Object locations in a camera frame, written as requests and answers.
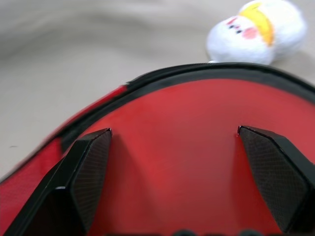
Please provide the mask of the black and red paddle case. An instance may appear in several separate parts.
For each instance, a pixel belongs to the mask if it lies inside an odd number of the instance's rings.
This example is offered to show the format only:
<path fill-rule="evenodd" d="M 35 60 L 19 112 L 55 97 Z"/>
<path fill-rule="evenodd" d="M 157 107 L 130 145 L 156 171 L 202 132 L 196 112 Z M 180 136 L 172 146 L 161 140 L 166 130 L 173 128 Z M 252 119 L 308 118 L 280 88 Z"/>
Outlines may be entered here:
<path fill-rule="evenodd" d="M 106 128 L 105 180 L 86 236 L 315 236 L 279 229 L 239 126 L 280 134 L 315 164 L 315 86 L 249 63 L 142 75 L 85 108 L 0 181 L 0 236 L 75 141 Z"/>

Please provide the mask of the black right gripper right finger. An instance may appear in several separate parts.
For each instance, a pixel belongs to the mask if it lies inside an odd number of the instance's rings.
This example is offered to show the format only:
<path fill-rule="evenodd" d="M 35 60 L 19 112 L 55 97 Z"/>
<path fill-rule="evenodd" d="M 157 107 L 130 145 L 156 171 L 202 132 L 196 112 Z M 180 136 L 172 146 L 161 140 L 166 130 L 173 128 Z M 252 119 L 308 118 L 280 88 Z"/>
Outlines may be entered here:
<path fill-rule="evenodd" d="M 239 126 L 253 179 L 283 233 L 315 233 L 315 164 L 289 139 Z"/>

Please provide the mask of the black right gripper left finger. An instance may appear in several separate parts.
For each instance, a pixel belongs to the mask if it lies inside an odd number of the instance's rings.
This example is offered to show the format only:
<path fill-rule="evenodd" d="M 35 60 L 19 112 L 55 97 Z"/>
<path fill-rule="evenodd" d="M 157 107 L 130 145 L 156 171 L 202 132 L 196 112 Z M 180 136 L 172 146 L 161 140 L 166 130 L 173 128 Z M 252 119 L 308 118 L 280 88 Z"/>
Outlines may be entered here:
<path fill-rule="evenodd" d="M 77 139 L 42 179 L 4 236 L 86 236 L 100 200 L 110 128 Z"/>

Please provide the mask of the white plush keychain toy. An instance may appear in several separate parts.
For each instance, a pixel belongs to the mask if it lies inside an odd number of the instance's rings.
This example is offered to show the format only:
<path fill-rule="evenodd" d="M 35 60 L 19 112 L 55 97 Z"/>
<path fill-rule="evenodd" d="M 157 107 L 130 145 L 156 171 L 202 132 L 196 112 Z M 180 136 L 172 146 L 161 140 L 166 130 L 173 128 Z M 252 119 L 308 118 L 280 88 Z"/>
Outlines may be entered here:
<path fill-rule="evenodd" d="M 289 0 L 252 0 L 208 33 L 212 63 L 270 65 L 296 53 L 307 34 L 301 10 Z"/>

